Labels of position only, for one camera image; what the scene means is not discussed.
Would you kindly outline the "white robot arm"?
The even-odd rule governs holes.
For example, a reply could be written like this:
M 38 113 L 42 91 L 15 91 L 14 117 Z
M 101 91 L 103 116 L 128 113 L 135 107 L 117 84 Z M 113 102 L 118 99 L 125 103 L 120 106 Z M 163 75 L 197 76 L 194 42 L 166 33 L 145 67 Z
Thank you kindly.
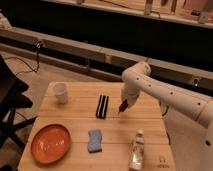
M 122 72 L 119 111 L 132 107 L 143 91 L 184 113 L 207 129 L 199 171 L 213 171 L 213 97 L 153 79 L 150 74 L 151 67 L 145 61 Z

